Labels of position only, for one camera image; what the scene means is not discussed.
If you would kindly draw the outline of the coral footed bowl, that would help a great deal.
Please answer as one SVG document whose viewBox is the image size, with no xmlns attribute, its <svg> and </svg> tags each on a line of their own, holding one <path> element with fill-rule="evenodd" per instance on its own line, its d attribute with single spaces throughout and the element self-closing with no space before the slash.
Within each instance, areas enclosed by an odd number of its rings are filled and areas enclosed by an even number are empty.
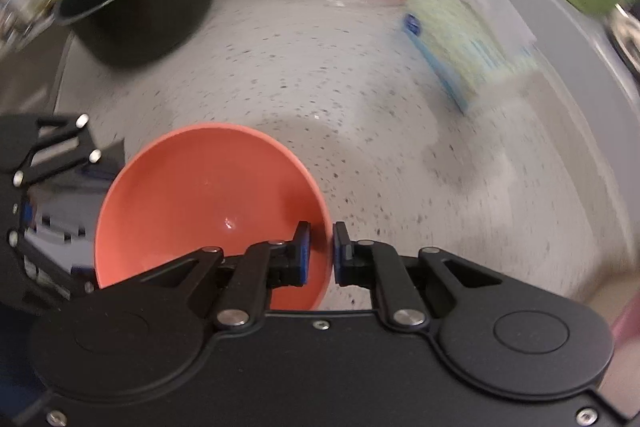
<svg viewBox="0 0 640 427">
<path fill-rule="evenodd" d="M 292 239 L 311 226 L 308 279 L 273 291 L 276 310 L 320 306 L 331 278 L 332 220 L 304 164 L 271 136 L 239 124 L 194 124 L 140 150 L 108 189 L 94 236 L 100 287 L 203 246 L 227 255 Z"/>
</svg>

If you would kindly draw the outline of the tissue pack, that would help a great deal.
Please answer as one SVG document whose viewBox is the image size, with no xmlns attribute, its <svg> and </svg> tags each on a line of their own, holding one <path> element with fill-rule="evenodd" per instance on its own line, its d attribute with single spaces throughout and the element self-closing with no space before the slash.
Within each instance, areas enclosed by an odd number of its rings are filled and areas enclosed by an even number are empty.
<svg viewBox="0 0 640 427">
<path fill-rule="evenodd" d="M 510 0 L 406 0 L 404 31 L 463 113 L 510 98 L 539 70 Z"/>
</svg>

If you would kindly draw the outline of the pink box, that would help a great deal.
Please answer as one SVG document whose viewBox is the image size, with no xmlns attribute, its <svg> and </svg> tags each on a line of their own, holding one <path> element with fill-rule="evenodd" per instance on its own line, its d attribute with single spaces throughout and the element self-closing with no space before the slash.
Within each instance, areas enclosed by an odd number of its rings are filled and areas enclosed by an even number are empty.
<svg viewBox="0 0 640 427">
<path fill-rule="evenodd" d="M 639 412 L 639 272 L 615 275 L 601 284 L 587 305 L 608 322 L 614 355 L 600 394 L 620 413 Z"/>
</svg>

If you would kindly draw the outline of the round metal lid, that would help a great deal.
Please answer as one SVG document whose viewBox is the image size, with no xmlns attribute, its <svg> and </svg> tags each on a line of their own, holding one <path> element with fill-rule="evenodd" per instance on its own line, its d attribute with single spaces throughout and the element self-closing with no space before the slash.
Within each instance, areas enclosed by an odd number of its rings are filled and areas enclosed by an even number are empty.
<svg viewBox="0 0 640 427">
<path fill-rule="evenodd" d="M 640 80 L 639 0 L 617 3 L 606 19 L 605 31 L 620 60 L 636 82 Z"/>
</svg>

